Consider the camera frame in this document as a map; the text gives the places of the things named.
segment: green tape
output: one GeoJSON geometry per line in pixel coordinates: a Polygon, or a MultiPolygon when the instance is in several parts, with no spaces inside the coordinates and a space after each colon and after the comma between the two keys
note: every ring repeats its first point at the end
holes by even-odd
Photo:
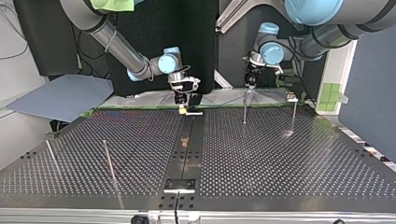
{"type": "Polygon", "coordinates": [[[318,111],[335,111],[341,94],[340,90],[341,84],[339,83],[324,83],[319,98],[318,111]]]}
{"type": "Polygon", "coordinates": [[[134,0],[91,0],[95,9],[108,11],[134,11],[134,0]]]}

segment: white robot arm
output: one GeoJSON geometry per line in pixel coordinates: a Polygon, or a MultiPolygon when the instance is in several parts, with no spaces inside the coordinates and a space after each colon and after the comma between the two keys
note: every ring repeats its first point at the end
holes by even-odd
{"type": "Polygon", "coordinates": [[[249,56],[251,63],[278,67],[295,57],[316,61],[326,51],[339,49],[360,35],[396,24],[394,0],[286,0],[285,9],[291,21],[309,27],[309,35],[303,39],[278,39],[279,27],[265,22],[249,56]]]}
{"type": "Polygon", "coordinates": [[[90,0],[61,0],[67,17],[78,29],[93,36],[128,69],[132,81],[154,79],[156,76],[168,75],[169,84],[175,91],[175,103],[185,105],[186,93],[196,91],[200,80],[186,77],[189,66],[183,66],[178,47],[163,50],[163,55],[148,59],[137,52],[120,32],[106,19],[108,11],[95,10],[90,0]]]}

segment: gray panel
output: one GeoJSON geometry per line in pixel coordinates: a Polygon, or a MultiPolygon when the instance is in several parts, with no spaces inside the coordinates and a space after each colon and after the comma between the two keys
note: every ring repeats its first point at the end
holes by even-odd
{"type": "Polygon", "coordinates": [[[52,141],[56,161],[41,146],[2,171],[0,206],[158,209],[183,120],[174,111],[96,112],[52,141]]]}
{"type": "Polygon", "coordinates": [[[347,105],[340,121],[352,132],[396,161],[396,27],[367,34],[358,42],[346,86],[347,105]]]}
{"type": "Polygon", "coordinates": [[[325,118],[250,109],[244,125],[243,113],[206,111],[194,209],[396,212],[396,174],[325,118]]]}
{"type": "Polygon", "coordinates": [[[109,80],[65,75],[27,93],[7,108],[46,119],[72,122],[112,93],[109,80]]]}

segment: white wall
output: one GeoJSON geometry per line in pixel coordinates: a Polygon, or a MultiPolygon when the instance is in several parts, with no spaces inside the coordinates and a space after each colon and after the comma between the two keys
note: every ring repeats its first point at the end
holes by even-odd
{"type": "MultiPolygon", "coordinates": [[[[0,0],[11,6],[12,0],[0,0]]],[[[18,18],[8,9],[1,9],[21,32],[18,18]]],[[[0,58],[22,52],[26,41],[18,36],[0,13],[0,58]]],[[[13,59],[0,60],[0,108],[15,98],[45,84],[38,74],[30,50],[13,59]]],[[[47,119],[36,118],[0,109],[0,170],[21,154],[37,146],[50,131],[47,119]]]]}

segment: end effector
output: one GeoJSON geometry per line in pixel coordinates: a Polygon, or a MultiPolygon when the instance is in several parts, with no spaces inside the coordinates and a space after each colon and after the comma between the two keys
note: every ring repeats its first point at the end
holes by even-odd
{"type": "Polygon", "coordinates": [[[175,92],[175,103],[183,106],[188,102],[187,93],[197,91],[200,79],[196,77],[186,77],[189,65],[183,65],[181,53],[178,47],[163,50],[163,56],[153,58],[145,66],[146,71],[137,74],[128,69],[128,76],[132,81],[144,79],[154,79],[155,76],[166,74],[171,89],[175,92]]]}
{"type": "Polygon", "coordinates": [[[279,27],[271,22],[264,22],[260,26],[253,51],[244,58],[248,62],[245,76],[248,88],[256,87],[264,69],[274,70],[276,75],[283,74],[280,63],[284,61],[286,52],[276,37],[278,32],[279,27]]]}

